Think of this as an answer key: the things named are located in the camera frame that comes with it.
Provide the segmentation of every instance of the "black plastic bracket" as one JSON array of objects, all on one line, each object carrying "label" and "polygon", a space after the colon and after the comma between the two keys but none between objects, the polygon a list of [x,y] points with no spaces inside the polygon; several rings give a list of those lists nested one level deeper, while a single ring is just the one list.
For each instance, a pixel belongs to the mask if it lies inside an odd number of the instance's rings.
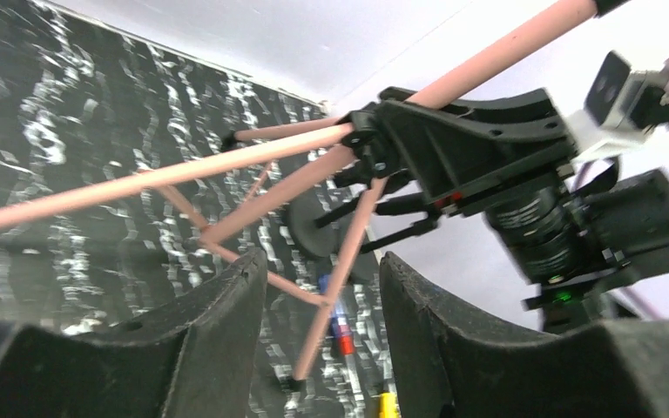
[{"label": "black plastic bracket", "polygon": [[666,102],[666,95],[662,87],[647,86],[630,112],[630,121],[640,130],[669,124],[669,101]]},{"label": "black plastic bracket", "polygon": [[509,189],[539,190],[572,175],[575,141],[544,89],[489,102],[458,100],[439,111],[393,99],[408,94],[387,89],[373,114],[426,203],[459,195],[451,214],[470,216],[516,196]]}]

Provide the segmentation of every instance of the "pink rod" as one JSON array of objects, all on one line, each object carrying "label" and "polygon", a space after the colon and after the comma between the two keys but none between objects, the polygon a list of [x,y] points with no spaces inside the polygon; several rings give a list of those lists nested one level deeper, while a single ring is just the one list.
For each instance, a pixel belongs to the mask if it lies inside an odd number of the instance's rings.
[{"label": "pink rod", "polygon": [[[229,263],[235,261],[240,257],[238,254],[233,253],[227,250],[225,247],[220,246],[218,244],[202,244],[202,245],[204,246],[204,248],[206,248],[206,250],[208,250],[211,253],[219,254],[221,258],[223,258]],[[267,282],[270,283],[272,286],[278,287],[281,291],[286,292],[291,296],[294,296],[296,299],[302,300],[312,305],[317,305],[321,307],[324,305],[324,302],[326,301],[325,298],[320,296],[319,294],[313,294],[307,292],[306,290],[296,286],[296,284],[293,283],[291,280],[286,280],[275,273],[267,272]]]},{"label": "pink rod", "polygon": [[234,138],[238,141],[249,142],[254,139],[280,139],[292,137],[305,132],[316,131],[318,129],[328,128],[334,125],[341,118],[324,118],[308,120],[297,124],[286,124],[270,126],[268,128],[248,129],[246,131],[237,131]]},{"label": "pink rod", "polygon": [[267,180],[267,174],[270,172],[270,169],[273,167],[273,161],[268,161],[266,166],[263,167],[262,171],[260,171],[260,176],[258,177],[258,180],[255,181],[255,184],[253,184],[252,187],[250,187],[250,190],[247,191],[247,195],[245,196],[245,199],[242,200],[242,203],[247,202],[249,199],[252,199],[253,196],[255,196],[255,193],[258,192],[258,189],[265,183],[265,180]]},{"label": "pink rod", "polygon": [[209,226],[201,234],[200,239],[205,243],[224,241],[261,216],[304,193],[354,161],[355,155],[349,148],[343,145],[333,146],[316,161],[304,165],[271,187],[267,193],[239,206],[217,224]]},{"label": "pink rod", "polygon": [[141,176],[127,176],[12,206],[1,207],[0,229],[122,199],[139,194],[146,188],[175,185],[184,181],[213,176],[234,168],[260,164],[272,159],[329,147],[339,142],[343,135],[351,131],[351,124],[331,126],[327,129],[302,133],[280,141],[250,146],[187,163],[170,165],[145,172]]},{"label": "pink rod", "polygon": [[[186,199],[186,196],[181,194],[181,192],[179,192],[175,186],[166,185],[159,187],[157,190],[164,198],[171,202],[171,204],[175,206],[179,212],[188,216],[191,224],[200,231],[204,231],[209,227],[209,223],[206,221],[206,218],[201,216],[200,213],[196,212],[196,209],[193,208],[191,202],[189,202],[188,199]],[[232,263],[240,257],[237,253],[227,250],[225,247],[216,244],[206,245],[205,248],[211,253],[219,254],[221,258],[226,260],[228,263]],[[320,306],[324,302],[324,298],[319,294],[307,292],[306,290],[296,286],[296,284],[292,281],[286,280],[278,274],[267,272],[267,282],[274,287],[278,287],[281,291],[286,292],[291,296],[294,296],[295,298],[303,300],[304,302],[310,303],[312,305]]]},{"label": "pink rod", "polygon": [[307,340],[304,342],[301,355],[294,368],[294,379],[297,381],[305,379],[314,364],[314,357],[316,357],[321,340],[329,327],[332,309],[342,287],[345,286],[345,280],[350,275],[350,270],[353,268],[358,252],[360,252],[362,237],[368,227],[370,215],[373,213],[385,185],[386,179],[373,180],[370,190],[363,193],[355,208],[350,227],[345,234],[340,253],[337,255],[337,266],[334,267],[334,271],[329,278],[327,291],[324,293],[324,300],[327,304],[320,307],[314,316]]},{"label": "pink rod", "polygon": [[597,14],[592,0],[559,0],[438,78],[410,102],[440,109]]}]

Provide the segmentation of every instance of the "white wall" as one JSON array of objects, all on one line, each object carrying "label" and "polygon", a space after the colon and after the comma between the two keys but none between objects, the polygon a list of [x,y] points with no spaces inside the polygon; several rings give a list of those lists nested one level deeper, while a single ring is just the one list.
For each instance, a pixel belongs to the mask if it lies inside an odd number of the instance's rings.
[{"label": "white wall", "polygon": [[[337,113],[359,108],[389,85],[418,90],[501,37],[552,0],[55,0],[78,13],[253,75]],[[563,112],[576,110],[612,48],[638,62],[669,56],[669,1],[632,0],[490,80],[468,97],[489,99],[547,87]],[[625,159],[625,175],[669,169],[669,147]],[[406,219],[375,218],[385,234]],[[533,326],[519,300],[531,296],[479,217],[449,219],[437,232],[392,246],[417,270],[490,312]],[[669,278],[638,287],[669,316]]]}]

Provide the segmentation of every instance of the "black and white patterned wall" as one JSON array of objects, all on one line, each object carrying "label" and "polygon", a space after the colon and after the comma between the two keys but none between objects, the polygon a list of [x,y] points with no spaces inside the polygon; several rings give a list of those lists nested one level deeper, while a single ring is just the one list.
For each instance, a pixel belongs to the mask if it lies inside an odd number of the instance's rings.
[{"label": "black and white patterned wall", "polygon": [[[312,104],[48,3],[0,0],[0,206],[213,155],[232,129],[320,116]],[[272,183],[318,154],[282,160]],[[261,168],[179,189],[214,222],[241,202]],[[325,206],[348,197],[327,185],[317,192]],[[1,231],[0,320],[71,334],[153,309],[224,267],[194,245],[197,234],[150,191]],[[328,273],[292,248],[279,212],[226,246],[265,249],[272,271],[307,289]],[[375,275],[375,260],[369,263]],[[291,372],[314,309],[269,287],[249,417],[365,416],[371,409],[389,364],[377,280],[349,287],[343,301],[360,385],[325,345],[306,390],[285,394],[276,377]]]}]

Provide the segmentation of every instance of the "red connector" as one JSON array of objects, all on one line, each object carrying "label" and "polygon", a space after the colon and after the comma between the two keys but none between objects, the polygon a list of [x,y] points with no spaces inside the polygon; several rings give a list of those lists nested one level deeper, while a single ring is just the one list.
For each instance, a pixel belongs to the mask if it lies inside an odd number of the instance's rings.
[{"label": "red connector", "polygon": [[355,352],[355,344],[353,343],[353,335],[350,333],[344,334],[339,338],[340,354],[351,355]]}]

